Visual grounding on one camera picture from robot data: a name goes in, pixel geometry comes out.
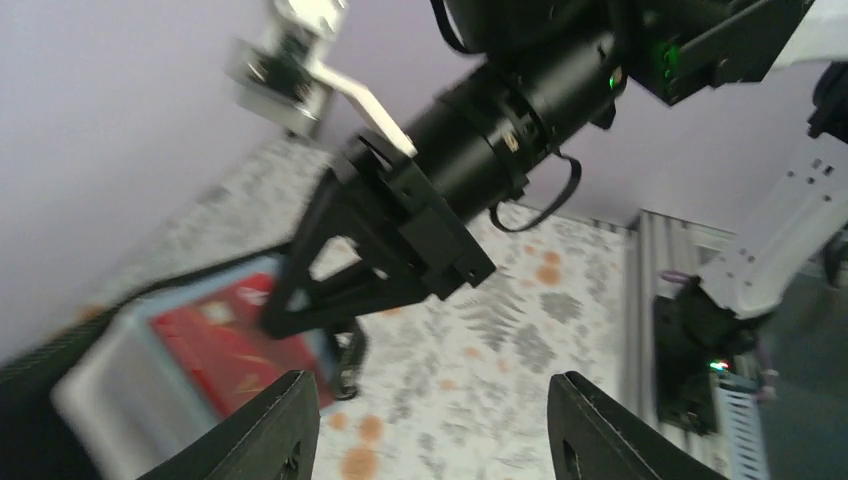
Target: red object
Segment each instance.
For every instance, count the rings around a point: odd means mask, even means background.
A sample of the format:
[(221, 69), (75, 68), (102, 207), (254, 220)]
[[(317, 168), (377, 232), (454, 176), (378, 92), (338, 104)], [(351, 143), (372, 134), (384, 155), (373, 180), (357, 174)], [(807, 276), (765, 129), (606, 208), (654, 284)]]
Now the red object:
[(151, 323), (165, 346), (226, 418), (290, 370), (315, 373), (321, 408), (335, 399), (304, 342), (312, 331), (275, 340), (256, 325), (273, 283), (255, 274), (211, 295), (155, 317)]

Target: leaf pattern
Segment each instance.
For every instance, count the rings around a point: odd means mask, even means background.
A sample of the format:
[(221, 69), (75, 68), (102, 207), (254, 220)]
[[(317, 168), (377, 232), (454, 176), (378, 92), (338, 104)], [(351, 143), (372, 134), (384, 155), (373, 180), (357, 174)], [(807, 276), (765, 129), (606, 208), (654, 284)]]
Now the leaf pattern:
[[(151, 280), (286, 238), (332, 156), (287, 140), (266, 145), (169, 221), (90, 303), (108, 305)], [(512, 204), (500, 211), (509, 225), (536, 215)], [(370, 350), (360, 395), (334, 406), (346, 416), (345, 428), (322, 419), (315, 478), (339, 479), (346, 453), (366, 446), (379, 460), (376, 478), (553, 478), (550, 376), (579, 370), (617, 392), (614, 350), (623, 329), (618, 306), (608, 300), (621, 295), (623, 276), (608, 265), (620, 261), (619, 236), (558, 217), (520, 235), (495, 231), (484, 216), (469, 229), (501, 268), (446, 302), (429, 299), (401, 315), (361, 318)], [(568, 292), (533, 282), (540, 258), (529, 251), (563, 254), (576, 272)], [(341, 255), (332, 251), (326, 260), (341, 265)], [(366, 417), (380, 419), (383, 433), (364, 445)]]

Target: floral tablecloth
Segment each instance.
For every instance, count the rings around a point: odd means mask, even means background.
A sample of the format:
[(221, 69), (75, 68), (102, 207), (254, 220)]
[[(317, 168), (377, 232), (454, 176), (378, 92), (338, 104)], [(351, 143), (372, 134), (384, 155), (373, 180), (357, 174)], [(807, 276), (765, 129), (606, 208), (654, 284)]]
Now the floral tablecloth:
[[(104, 278), (91, 305), (279, 242), (330, 156), (285, 140), (266, 145)], [(507, 224), (536, 214), (502, 212)], [(362, 319), (372, 348), (361, 394), (322, 419), (315, 479), (549, 480), (550, 376), (577, 370), (619, 396), (622, 237), (562, 218), (524, 234), (484, 218), (470, 229), (497, 273), (447, 302)], [(351, 255), (335, 242), (321, 268)]]

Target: wall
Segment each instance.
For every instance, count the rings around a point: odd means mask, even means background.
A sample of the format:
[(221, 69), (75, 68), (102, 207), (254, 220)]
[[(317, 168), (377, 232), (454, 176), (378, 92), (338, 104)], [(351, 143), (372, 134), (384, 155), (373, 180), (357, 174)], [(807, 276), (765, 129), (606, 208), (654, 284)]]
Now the wall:
[[(352, 3), (329, 62), (369, 85), (401, 123), (473, 66), (442, 42), (428, 2)], [(792, 67), (761, 85), (701, 92), (674, 109), (631, 84), (610, 132), (587, 127), (564, 146), (584, 167), (569, 210), (628, 222), (650, 208), (735, 230), (804, 134), (823, 69)], [(323, 138), (341, 143), (360, 125), (348, 105), (337, 104)], [(548, 160), (531, 177), (528, 202), (547, 204), (567, 177), (566, 164)]]
[(261, 1), (0, 4), (0, 360), (275, 127), (223, 62)]

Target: table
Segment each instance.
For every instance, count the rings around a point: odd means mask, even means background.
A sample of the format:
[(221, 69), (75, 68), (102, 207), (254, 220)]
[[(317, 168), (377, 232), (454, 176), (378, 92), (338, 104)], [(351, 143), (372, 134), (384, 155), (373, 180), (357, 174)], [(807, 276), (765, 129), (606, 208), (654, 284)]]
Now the table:
[[(260, 148), (104, 277), (90, 304), (286, 238), (331, 157), (292, 140)], [(507, 225), (536, 214), (501, 211)], [(362, 318), (372, 348), (361, 394), (322, 418), (314, 478), (550, 480), (550, 376), (577, 370), (620, 398), (622, 235), (559, 217), (523, 234), (486, 218), (469, 228), (498, 271), (447, 302)], [(336, 241), (320, 267), (351, 255)]]

